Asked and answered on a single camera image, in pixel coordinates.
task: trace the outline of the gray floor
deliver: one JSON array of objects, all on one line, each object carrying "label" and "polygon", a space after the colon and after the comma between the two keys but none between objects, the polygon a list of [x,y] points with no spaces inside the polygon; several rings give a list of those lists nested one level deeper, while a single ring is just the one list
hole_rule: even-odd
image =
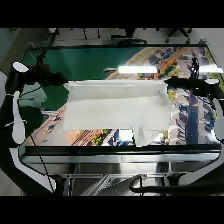
[{"label": "gray floor", "polygon": [[[94,43],[94,41],[100,41],[97,39],[97,29],[87,28],[86,35],[88,40],[84,40],[83,30],[81,28],[60,28],[60,35],[56,37],[55,45],[60,45],[62,42],[71,45],[73,43],[83,45],[85,43]],[[137,38],[159,38],[166,37],[169,29],[161,28],[156,32],[155,28],[147,28],[146,30],[137,29],[134,37]],[[114,28],[100,29],[101,38],[109,38],[111,34],[124,35],[124,30]],[[208,40],[211,48],[216,55],[218,62],[222,68],[224,68],[224,28],[194,28],[190,34],[192,39],[199,39],[204,37]],[[43,171],[42,165],[33,165],[36,169]],[[48,165],[49,173],[68,173],[71,172],[71,167],[67,165]],[[0,170],[0,195],[12,196],[21,195],[20,189]]]}]

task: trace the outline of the wire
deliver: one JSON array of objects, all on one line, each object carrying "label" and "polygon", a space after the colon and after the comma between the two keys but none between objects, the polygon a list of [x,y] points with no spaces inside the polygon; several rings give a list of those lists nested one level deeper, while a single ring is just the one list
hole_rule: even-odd
[{"label": "wire", "polygon": [[[31,135],[30,133],[29,133],[29,136],[30,136],[30,138],[31,138],[31,140],[32,140],[32,142],[33,142],[33,145],[36,146],[36,144],[35,144],[35,142],[34,142],[34,139],[33,139],[32,135]],[[37,153],[38,153],[38,156],[40,157],[40,160],[41,160],[41,162],[42,162],[42,164],[43,164],[43,166],[44,166],[44,169],[45,169],[47,178],[48,178],[49,183],[50,183],[50,185],[51,185],[51,189],[52,189],[52,191],[53,191],[53,193],[54,193],[54,188],[53,188],[52,183],[51,183],[51,181],[50,181],[50,177],[49,177],[47,168],[46,168],[46,166],[45,166],[45,163],[44,163],[44,161],[43,161],[43,159],[42,159],[40,153],[39,153],[38,151],[37,151]]]},{"label": "wire", "polygon": [[41,87],[42,87],[42,86],[39,86],[38,88],[36,88],[36,89],[34,89],[34,90],[31,90],[31,91],[29,91],[29,92],[23,93],[22,95],[20,95],[20,98],[21,98],[22,96],[28,94],[28,93],[32,93],[32,92],[34,92],[34,91],[37,91],[37,90],[40,89]]},{"label": "wire", "polygon": [[202,102],[204,102],[204,103],[207,103],[207,104],[209,104],[209,105],[212,105],[211,103],[209,103],[209,102],[203,100],[203,99],[202,99],[201,97],[199,97],[199,96],[197,96],[197,98],[198,98],[199,100],[201,100]]}]

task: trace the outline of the floor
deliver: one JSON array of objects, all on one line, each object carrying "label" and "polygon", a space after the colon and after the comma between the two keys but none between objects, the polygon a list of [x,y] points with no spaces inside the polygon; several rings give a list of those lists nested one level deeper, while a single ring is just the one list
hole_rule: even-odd
[{"label": "floor", "polygon": [[[60,35],[55,39],[55,46],[57,45],[83,45],[87,43],[97,44],[102,39],[110,38],[110,35],[124,35],[124,30],[115,29],[115,28],[102,28],[100,29],[100,36],[102,39],[97,38],[97,29],[87,28],[86,35],[88,40],[84,39],[83,30],[81,28],[60,28]],[[159,38],[166,37],[169,29],[161,28],[160,31],[156,31],[155,28],[147,28],[146,30],[137,29],[134,37],[136,38],[149,38],[149,42],[154,42]],[[199,40],[201,37],[206,38],[209,42],[214,54],[217,57],[217,60],[222,68],[224,68],[224,28],[194,28],[190,34],[192,42]],[[42,170],[41,165],[35,165],[35,168]],[[68,166],[62,165],[48,165],[49,173],[67,173],[70,170]],[[20,189],[3,173],[0,171],[0,195],[4,196],[13,196],[21,195]]]}]

